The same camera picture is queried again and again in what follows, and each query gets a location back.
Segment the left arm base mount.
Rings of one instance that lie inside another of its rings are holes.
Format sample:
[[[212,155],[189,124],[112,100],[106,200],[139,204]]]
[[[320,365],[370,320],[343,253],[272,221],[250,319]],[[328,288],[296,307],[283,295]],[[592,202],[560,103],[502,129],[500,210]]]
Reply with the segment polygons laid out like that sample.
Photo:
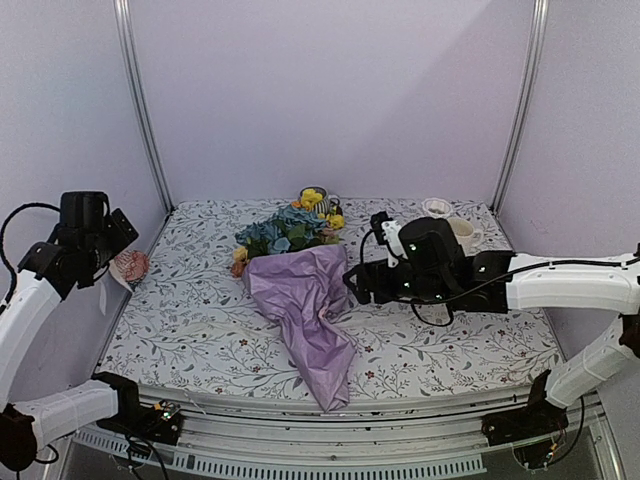
[[[98,420],[97,426],[152,443],[176,446],[184,424],[181,406],[166,399],[153,405],[128,407],[124,414]]]

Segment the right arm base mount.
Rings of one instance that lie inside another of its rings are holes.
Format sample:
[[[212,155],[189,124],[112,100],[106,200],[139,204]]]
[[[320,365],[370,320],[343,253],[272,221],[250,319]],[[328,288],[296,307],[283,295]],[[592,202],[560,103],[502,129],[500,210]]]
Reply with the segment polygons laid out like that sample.
[[[512,446],[516,462],[527,470],[551,465],[569,422],[565,409],[545,401],[508,411],[487,414],[481,432],[490,446]]]

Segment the purple pink wrapping paper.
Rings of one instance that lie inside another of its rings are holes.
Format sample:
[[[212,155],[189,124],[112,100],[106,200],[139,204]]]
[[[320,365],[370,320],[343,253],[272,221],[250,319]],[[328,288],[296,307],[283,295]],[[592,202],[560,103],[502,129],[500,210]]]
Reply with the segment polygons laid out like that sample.
[[[285,347],[319,407],[349,403],[354,343],[333,321],[348,306],[347,252],[325,245],[252,259],[243,282],[259,312],[281,328]]]

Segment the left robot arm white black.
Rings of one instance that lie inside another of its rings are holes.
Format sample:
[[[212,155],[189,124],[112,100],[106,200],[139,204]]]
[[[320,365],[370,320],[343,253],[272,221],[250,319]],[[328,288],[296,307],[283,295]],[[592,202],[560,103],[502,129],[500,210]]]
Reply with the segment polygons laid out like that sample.
[[[47,445],[97,420],[111,418],[128,434],[149,423],[130,381],[92,380],[73,361],[73,354],[91,357],[87,328],[72,332],[79,319],[53,324],[76,313],[64,301],[98,282],[137,231],[100,191],[65,192],[58,205],[30,202],[9,216],[29,209],[50,209],[58,219],[11,268],[1,301],[1,464],[17,474]]]

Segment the artificial flower bouquet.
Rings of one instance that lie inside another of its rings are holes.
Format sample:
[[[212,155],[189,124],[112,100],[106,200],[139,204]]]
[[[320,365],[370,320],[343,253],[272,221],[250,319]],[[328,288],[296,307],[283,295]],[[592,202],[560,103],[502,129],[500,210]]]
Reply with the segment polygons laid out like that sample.
[[[257,257],[297,253],[312,247],[340,242],[338,231],[345,226],[340,206],[330,214],[317,214],[312,207],[321,196],[312,187],[303,189],[296,201],[279,207],[266,220],[253,222],[235,234],[239,247],[233,252],[230,271],[240,278]]]

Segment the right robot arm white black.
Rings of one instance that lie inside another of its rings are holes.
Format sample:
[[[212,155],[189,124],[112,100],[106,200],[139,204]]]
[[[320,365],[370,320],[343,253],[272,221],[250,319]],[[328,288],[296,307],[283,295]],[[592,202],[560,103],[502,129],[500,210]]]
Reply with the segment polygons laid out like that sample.
[[[361,304],[444,306],[448,313],[507,313],[536,308],[600,310],[616,319],[565,363],[532,384],[517,427],[537,436],[565,410],[639,357],[639,255],[541,257],[512,250],[468,255],[443,219],[399,225],[385,213],[371,218],[384,260],[359,261],[343,281]]]

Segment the cream ribbon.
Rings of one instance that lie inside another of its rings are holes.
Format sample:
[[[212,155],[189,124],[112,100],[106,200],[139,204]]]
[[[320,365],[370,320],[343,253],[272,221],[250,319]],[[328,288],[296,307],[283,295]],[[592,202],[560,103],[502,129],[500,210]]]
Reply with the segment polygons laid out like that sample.
[[[275,338],[283,340],[284,335],[280,325],[273,322],[267,322],[264,325],[255,326],[244,325],[241,323],[219,323],[219,322],[195,322],[186,327],[186,331],[189,334],[207,334],[207,335],[221,335],[225,334],[240,334],[241,336],[256,337],[256,338]]]

